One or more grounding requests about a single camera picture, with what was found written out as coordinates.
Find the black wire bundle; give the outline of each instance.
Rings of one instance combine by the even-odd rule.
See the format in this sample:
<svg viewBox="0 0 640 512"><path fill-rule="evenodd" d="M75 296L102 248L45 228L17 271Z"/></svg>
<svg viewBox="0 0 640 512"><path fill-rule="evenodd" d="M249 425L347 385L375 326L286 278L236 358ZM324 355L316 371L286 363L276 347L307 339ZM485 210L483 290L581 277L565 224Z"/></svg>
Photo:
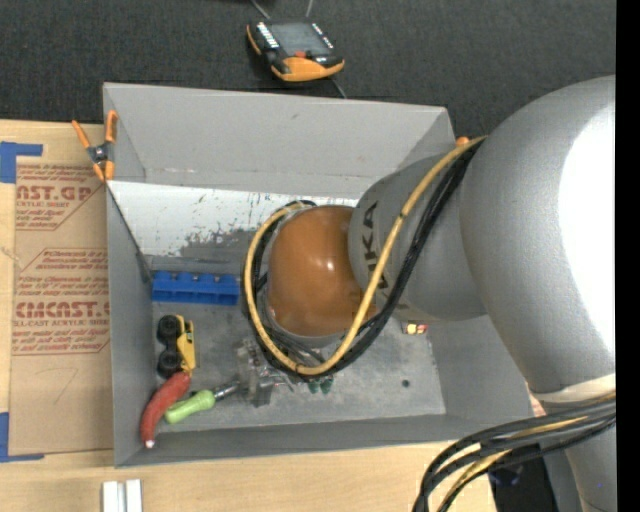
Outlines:
<svg viewBox="0 0 640 512"><path fill-rule="evenodd" d="M479 476L565 450L605 432L615 423L614 392L609 397L567 411L499 425L460 439L441 452L425 472L413 512L429 512L429 495L445 478L465 466L487 462L468 478L463 477L454 484L437 512L446 512L460 491ZM480 444L480 448L445 464L475 444Z"/></svg>
<svg viewBox="0 0 640 512"><path fill-rule="evenodd" d="M464 174L467 170L468 164L471 161L471 158L476 153L476 151L480 148L482 143L478 143L471 148L469 148L465 153L463 153L460 157L458 157L446 171L442 180L436 186L432 196L427 202L427 206L424 209L416 231L414 233L413 239L407 250L405 255L402 267L400 268L400 272L398 273L398 277L395 280L393 288L389 293L389 297L381 309L381 311L369 319L367 322L362 324L359 329L358 334L361 336L349 349L349 351L336 363L336 365L327 370L324 373L316 375L314 377L302 376L295 371L287 368L282 363L280 363L273 355L269 352L269 350L264 346L264 343L260 340L259 336L256 336L258 339L258 343L262 347L265 355L269 358L269 362L278 370L287 373L288 375L295 376L298 378L303 378L304 380L314 380L322 377L326 377L334 374L337 371L343 370L354 361L356 361L377 339L385 325L391 318L393 311L395 310L400 298L402 297L402 293L404 292L407 283L409 282L409 278L411 277L411 273L418 261L418 257L420 256L429 235L438 220L440 213L444 209L445 205L449 198L453 195L455 190L458 188L458 185L462 182ZM305 204L309 204L310 206L314 206L314 203L310 201L297 201L303 202ZM276 230L277 225L282 221L282 218L275 222L269 229L264 233L262 239L260 240L260 244L256 250L256 254L253 261L252 266L252 288L254 297L257 296L260 288L266 283L267 275L260 276L260 266L262 263L262 256L264 251L269 243L269 240L273 236L273 233ZM269 332L269 336L277 345L285 348L287 351L296 354L299 353L299 349L303 347L294 347L292 346L291 339L285 339L285 337L275 331L271 330ZM317 355L313 351L306 351L307 354Z"/></svg>

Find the orange device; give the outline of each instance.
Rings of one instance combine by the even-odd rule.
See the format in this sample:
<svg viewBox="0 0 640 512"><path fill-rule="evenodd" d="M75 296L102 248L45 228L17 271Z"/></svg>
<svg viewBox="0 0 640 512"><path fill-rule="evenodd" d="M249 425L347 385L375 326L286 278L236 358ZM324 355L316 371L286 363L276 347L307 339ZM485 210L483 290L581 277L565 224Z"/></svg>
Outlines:
<svg viewBox="0 0 640 512"><path fill-rule="evenodd" d="M260 21L247 25L247 37L265 65L285 82L327 78L344 67L344 59L317 23Z"/></svg>

